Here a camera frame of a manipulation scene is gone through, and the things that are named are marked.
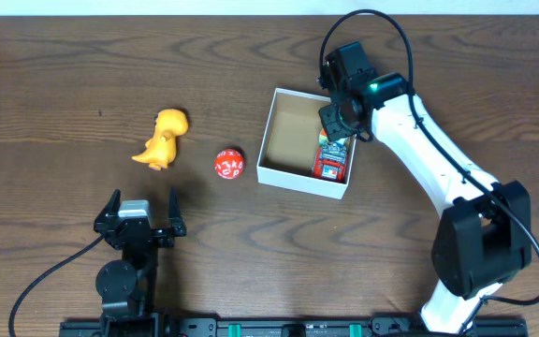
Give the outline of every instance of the wooden table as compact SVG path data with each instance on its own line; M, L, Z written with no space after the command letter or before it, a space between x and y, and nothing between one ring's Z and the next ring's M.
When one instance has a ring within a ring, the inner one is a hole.
M332 200L257 183L274 88L326 95L315 83L335 17L0 18L0 336L12 304L44 270L95 239L114 188L146 198L166 224L176 186L188 237L161 255L156 305L222 317L412 312L436 284L437 214L383 144L359 144L351 184ZM532 196L539 238L539 17L399 17L412 40L416 89L442 129L502 182ZM361 40L381 72L406 76L396 31L370 17L328 43ZM158 111L188 111L170 169L130 159ZM236 181L212 161L246 153ZM95 276L119 252L99 244L24 301L19 336L52 336L68 317L98 317ZM539 263L502 294L539 291ZM524 315L539 305L492 303Z

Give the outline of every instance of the black cable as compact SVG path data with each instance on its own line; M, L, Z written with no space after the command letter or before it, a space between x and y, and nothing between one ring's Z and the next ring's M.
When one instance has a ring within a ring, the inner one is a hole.
M411 52L411 44L409 43L409 39L407 38L406 34L402 30L401 26L396 21L394 21L394 19L392 19L391 17L389 17L385 13L382 13L380 11L373 10L373 9L355 10L355 11L352 11L352 12L344 15L343 17L341 17L338 21L336 21L336 23L334 23L332 28L330 28L330 30L326 34L326 37L324 38L324 41L322 42L322 47L321 47L321 50L319 52L319 71L320 71L320 74L321 74L321 71L322 71L322 64L323 64L323 59L324 59L324 49L326 48L326 43L328 42L329 36L332 34L332 32L334 32L336 27L338 27L338 25L341 24L346 19L348 19L348 18L350 18L350 17L352 17L354 15L364 14L364 13L373 14L373 15L379 16L380 18L386 19L388 22L390 22L397 29L397 31L399 31L399 34L401 35L402 41L404 42L404 47L405 47L406 52L407 52L407 62L408 62L408 68L409 68L409 79L408 79L408 89L407 89L407 95L409 97L409 108L411 109L411 113L413 114L413 117L415 119L415 122L416 122L417 126L421 129L421 131L424 133L424 135L430 141L430 143L436 148L436 150L438 150L438 152L450 163L450 165L452 165L453 168L455 168L461 174L461 176L463 177L464 180L468 181L473 186L475 186L478 190L480 190L482 193L484 193L484 195L486 195L501 211L503 211L515 224L517 224L517 226L519 226L519 228L521 228L523 233L530 240L530 243L533 246L533 250L535 251L535 254L538 255L538 259L539 259L539 243L535 239L533 234L523 225L523 223L521 222L519 217L511 209L509 209L504 204L504 202L502 202L499 198L494 196L484 185L482 185L474 177L472 177L470 172L466 171L459 163L457 163L457 161L455 161L455 159L450 154L448 154L446 152L446 150L430 134L430 132L428 131L426 126L423 124L423 119L419 117L419 115L417 114L417 111L415 110L415 102L413 100L413 97L415 95L415 88L413 86L413 54ZM487 295L487 296L482 297L482 299L480 300L480 303L476 307L476 309L479 310L479 308L481 308L482 304L487 303L488 300L496 300L496 301L500 301L500 302L503 302L503 303L526 306L526 305L534 305L536 303L539 303L539 294L538 294L538 296L536 296L536 297L534 297L533 299L530 299L530 300L514 300L514 299L507 299L507 298L499 297L499 296ZM472 313L472 315L469 317L471 320L473 320L475 315L477 315L477 310L475 310Z
M16 318L16 313L18 312L18 308L20 308L20 304L22 304L22 301L28 295L28 293L33 290L33 288L38 285L43 279L47 276L49 276L52 272L57 271L58 269L64 267L66 264L72 262L77 257L83 255L84 253L90 251L93 247L95 247L98 243L103 240L103 236L98 237L95 241L93 241L88 246L82 248L78 253L75 255L65 259L64 261L56 264L55 266L51 267L48 271L43 272L42 275L38 276L35 281L33 281L32 284L30 284L18 297L16 300L16 303L14 303L14 307L11 309L11 312L9 313L9 321L7 322L7 329L9 330L9 336L10 337L16 337L16 331L14 330L14 319Z

